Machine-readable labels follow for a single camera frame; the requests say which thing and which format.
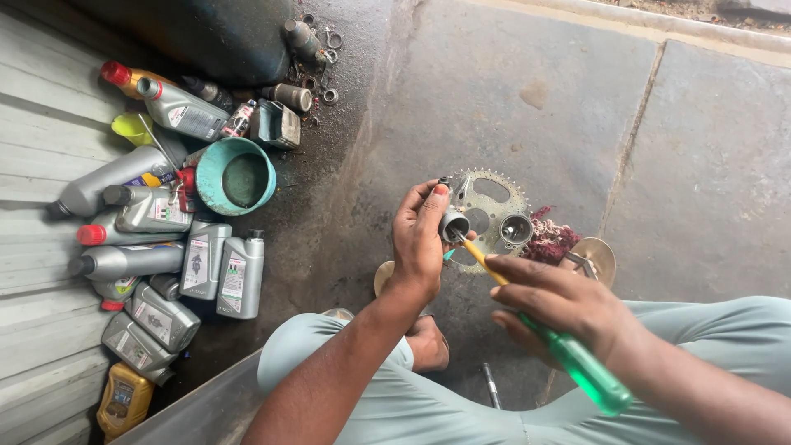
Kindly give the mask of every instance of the fingernail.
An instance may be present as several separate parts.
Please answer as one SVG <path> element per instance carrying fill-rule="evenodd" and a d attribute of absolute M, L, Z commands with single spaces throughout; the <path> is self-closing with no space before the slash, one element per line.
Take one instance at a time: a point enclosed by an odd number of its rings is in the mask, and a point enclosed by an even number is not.
<path fill-rule="evenodd" d="M 448 194 L 448 186 L 445 184 L 437 184 L 434 185 L 434 190 L 431 191 L 434 195 L 447 195 Z"/>

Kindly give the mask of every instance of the hand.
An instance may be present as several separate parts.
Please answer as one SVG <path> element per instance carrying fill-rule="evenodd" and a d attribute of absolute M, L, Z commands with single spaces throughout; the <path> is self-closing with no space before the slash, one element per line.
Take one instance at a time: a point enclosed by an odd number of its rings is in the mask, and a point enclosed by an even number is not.
<path fill-rule="evenodd" d="M 615 375 L 633 370 L 638 356 L 650 351 L 650 344 L 659 340 L 598 281 L 506 255 L 488 256 L 486 265 L 511 282 L 492 289 L 495 301 L 575 336 Z M 544 344 L 514 312 L 496 310 L 492 319 L 544 363 L 560 369 Z"/>
<path fill-rule="evenodd" d="M 406 286 L 420 299 L 421 308 L 440 290 L 443 253 L 458 246 L 443 243 L 438 233 L 450 201 L 448 187 L 438 182 L 434 179 L 410 189 L 392 224 L 395 271 L 388 286 Z M 475 239 L 475 232 L 467 238 Z"/>

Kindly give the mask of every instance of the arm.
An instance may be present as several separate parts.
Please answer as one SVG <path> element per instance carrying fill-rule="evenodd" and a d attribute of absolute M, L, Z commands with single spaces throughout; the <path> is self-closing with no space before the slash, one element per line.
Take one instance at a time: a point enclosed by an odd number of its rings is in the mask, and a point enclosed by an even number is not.
<path fill-rule="evenodd" d="M 700 360 L 648 331 L 594 280 L 533 261 L 489 257 L 511 283 L 492 297 L 584 341 L 634 395 L 708 443 L 788 443 L 791 399 Z M 545 347 L 516 315 L 495 322 L 545 363 Z"/>
<path fill-rule="evenodd" d="M 243 445 L 335 441 L 374 373 L 439 291 L 437 228 L 447 206 L 448 188 L 436 180 L 407 193 L 393 221 L 387 288 L 272 390 Z"/>

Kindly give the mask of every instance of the leg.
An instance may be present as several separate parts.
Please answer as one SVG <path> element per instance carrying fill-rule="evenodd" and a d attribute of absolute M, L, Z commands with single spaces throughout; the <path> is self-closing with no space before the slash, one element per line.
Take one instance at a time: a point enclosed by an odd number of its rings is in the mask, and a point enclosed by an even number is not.
<path fill-rule="evenodd" d="M 662 339 L 791 396 L 787 379 L 791 373 L 791 301 L 748 297 L 714 304 L 625 303 Z M 545 407 L 522 413 L 522 417 L 528 431 L 550 443 L 700 442 L 686 428 L 640 401 L 621 416 L 598 415 L 595 405 L 578 388 Z M 560 427 L 562 432 L 549 426 Z"/>
<path fill-rule="evenodd" d="M 430 337 L 420 335 L 421 331 L 436 335 L 430 332 L 432 325 L 436 329 L 433 320 L 426 320 L 430 318 L 421 318 L 414 327 L 413 340 L 402 338 L 382 363 L 336 443 L 524 442 L 519 413 L 478 405 L 412 372 L 413 365 L 431 368 L 441 360 L 441 354 L 432 355 L 437 346 L 430 344 Z M 319 314 L 300 314 L 280 326 L 261 351 L 258 380 L 262 391 L 271 392 L 347 323 Z M 413 347 L 420 351 L 417 358 Z"/>

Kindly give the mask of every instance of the screwdriver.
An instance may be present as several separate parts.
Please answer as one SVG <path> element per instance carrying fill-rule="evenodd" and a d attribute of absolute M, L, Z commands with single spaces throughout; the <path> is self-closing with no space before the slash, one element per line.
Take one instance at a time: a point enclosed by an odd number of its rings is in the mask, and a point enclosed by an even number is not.
<path fill-rule="evenodd" d="M 460 231 L 449 227 L 464 248 L 489 272 L 501 286 L 509 283 L 499 273 L 489 269 L 483 253 Z M 524 312 L 519 319 L 547 346 L 550 354 L 566 369 L 569 376 L 593 400 L 602 413 L 617 416 L 632 404 L 632 393 L 582 344 L 568 333 L 558 333 L 544 324 L 531 320 Z"/>

